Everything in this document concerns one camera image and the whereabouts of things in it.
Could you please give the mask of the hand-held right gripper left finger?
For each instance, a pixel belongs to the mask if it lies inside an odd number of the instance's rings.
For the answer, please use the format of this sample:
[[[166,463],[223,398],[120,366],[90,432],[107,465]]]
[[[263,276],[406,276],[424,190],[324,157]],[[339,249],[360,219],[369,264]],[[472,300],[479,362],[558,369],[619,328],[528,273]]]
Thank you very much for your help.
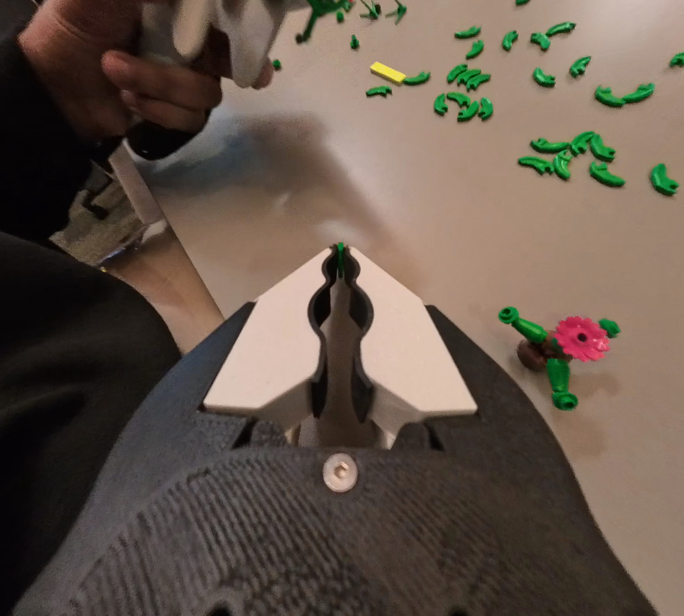
[[[331,311],[338,248],[329,247],[261,294],[203,400],[211,414],[277,424],[287,438],[326,402],[321,326]]]

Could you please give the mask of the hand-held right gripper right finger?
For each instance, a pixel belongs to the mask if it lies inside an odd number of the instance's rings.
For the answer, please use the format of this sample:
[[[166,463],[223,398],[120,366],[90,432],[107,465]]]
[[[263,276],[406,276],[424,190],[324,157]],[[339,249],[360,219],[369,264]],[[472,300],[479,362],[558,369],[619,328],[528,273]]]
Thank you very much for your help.
[[[359,337],[352,359],[352,404],[380,448],[407,424],[472,416],[477,404],[423,301],[361,251],[342,249],[349,316]]]

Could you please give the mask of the person's left forearm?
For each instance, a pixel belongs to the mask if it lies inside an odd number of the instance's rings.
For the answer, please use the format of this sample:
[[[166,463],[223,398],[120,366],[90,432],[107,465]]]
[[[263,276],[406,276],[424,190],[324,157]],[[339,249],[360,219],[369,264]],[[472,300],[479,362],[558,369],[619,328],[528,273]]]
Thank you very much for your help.
[[[66,227],[92,166],[122,137],[74,132],[21,53],[30,18],[28,0],[1,0],[1,232],[44,241]]]

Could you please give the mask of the person's left hand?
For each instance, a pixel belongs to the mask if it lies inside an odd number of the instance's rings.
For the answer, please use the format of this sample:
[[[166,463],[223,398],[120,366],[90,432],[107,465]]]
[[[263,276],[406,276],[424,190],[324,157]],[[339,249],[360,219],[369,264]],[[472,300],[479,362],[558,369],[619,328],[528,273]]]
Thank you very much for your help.
[[[75,132],[100,141],[127,135],[135,118],[198,133],[232,79],[228,38],[209,32],[190,66],[133,55],[141,5],[172,0],[45,0],[18,42]]]

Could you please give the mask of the yellow flat brick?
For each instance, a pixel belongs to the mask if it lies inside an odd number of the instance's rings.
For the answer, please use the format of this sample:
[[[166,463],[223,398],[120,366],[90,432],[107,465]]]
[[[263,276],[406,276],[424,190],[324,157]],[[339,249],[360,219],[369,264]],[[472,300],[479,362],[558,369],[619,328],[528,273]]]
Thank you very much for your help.
[[[401,85],[406,80],[406,74],[402,73],[388,65],[382,64],[381,62],[374,62],[370,66],[370,71],[374,75],[382,78],[384,81],[393,83],[395,85]]]

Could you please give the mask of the small brick flower plant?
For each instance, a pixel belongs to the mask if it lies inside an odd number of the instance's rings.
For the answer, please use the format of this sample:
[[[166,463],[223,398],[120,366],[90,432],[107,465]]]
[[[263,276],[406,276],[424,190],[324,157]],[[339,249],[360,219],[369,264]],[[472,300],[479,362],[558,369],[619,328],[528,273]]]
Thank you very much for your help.
[[[522,336],[517,347],[519,361],[531,371],[546,374],[553,405],[563,412],[573,411],[579,402],[570,391],[570,363],[598,362],[610,350],[611,339],[620,334],[615,321],[581,316],[562,319],[548,330],[522,318],[513,306],[502,308],[498,319]]]

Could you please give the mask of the person's black jacket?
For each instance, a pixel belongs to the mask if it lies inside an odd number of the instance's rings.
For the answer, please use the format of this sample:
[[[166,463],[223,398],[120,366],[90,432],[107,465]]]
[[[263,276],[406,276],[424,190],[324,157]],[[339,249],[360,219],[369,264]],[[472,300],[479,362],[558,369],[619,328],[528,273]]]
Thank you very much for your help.
[[[68,535],[118,436],[180,360],[134,288],[1,234],[1,614]]]

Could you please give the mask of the scattered green leaf pieces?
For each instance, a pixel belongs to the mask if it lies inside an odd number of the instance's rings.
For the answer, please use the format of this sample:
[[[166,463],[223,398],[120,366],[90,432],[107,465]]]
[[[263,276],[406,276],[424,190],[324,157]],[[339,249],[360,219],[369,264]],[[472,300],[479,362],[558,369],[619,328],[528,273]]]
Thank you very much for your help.
[[[515,5],[527,5],[530,1],[531,0],[515,0]],[[572,21],[559,22],[552,25],[546,31],[533,32],[530,36],[530,42],[537,45],[542,51],[547,51],[553,36],[571,33],[576,26],[577,23]],[[459,40],[470,39],[479,36],[480,32],[481,27],[474,25],[467,30],[457,31],[454,36]],[[501,40],[502,49],[509,52],[518,37],[519,33],[517,30],[507,32]],[[471,45],[471,49],[465,56],[466,61],[471,61],[481,54],[483,46],[483,40],[475,40]],[[591,59],[591,56],[584,56],[576,59],[569,68],[569,75],[573,79],[585,75]],[[479,68],[470,68],[469,65],[468,62],[465,62],[454,66],[447,74],[447,84],[456,84],[457,86],[465,88],[466,92],[477,92],[477,89],[480,86],[491,80],[490,73],[484,73]],[[673,55],[668,63],[668,67],[682,68],[683,52]],[[421,71],[414,76],[407,75],[406,80],[401,85],[422,85],[427,83],[430,78],[431,73]],[[553,88],[556,84],[555,76],[545,73],[539,67],[535,68],[532,73],[532,80],[543,88]],[[635,105],[636,103],[649,99],[653,95],[654,90],[654,83],[645,83],[640,84],[633,92],[629,92],[624,96],[615,96],[611,87],[597,86],[594,92],[594,99],[609,108],[621,109],[626,105]],[[391,93],[391,86],[377,85],[366,90],[365,95],[369,98],[373,96],[386,98]],[[476,99],[469,96],[467,93],[455,90],[440,93],[440,95],[434,99],[434,113],[439,116],[444,116],[449,111],[448,101],[456,103],[459,108],[457,113],[458,122],[467,122],[475,117],[478,117],[484,122],[491,119],[494,113],[493,103],[488,97],[483,96],[481,99]],[[590,149],[594,160],[591,162],[588,172],[595,181],[611,188],[623,187],[626,183],[624,178],[615,175],[609,168],[609,163],[613,162],[615,158],[616,150],[606,145],[602,136],[594,131],[579,133],[569,142],[552,142],[545,137],[539,137],[537,140],[529,142],[529,145],[532,150],[535,150],[537,153],[553,156],[552,159],[544,159],[540,156],[524,156],[518,158],[517,164],[519,166],[532,168],[539,175],[555,174],[563,181],[568,181],[571,177],[569,167],[571,160],[586,153],[587,150]],[[655,191],[666,196],[675,195],[680,186],[676,180],[668,176],[668,168],[664,163],[657,164],[650,171],[649,181]]]

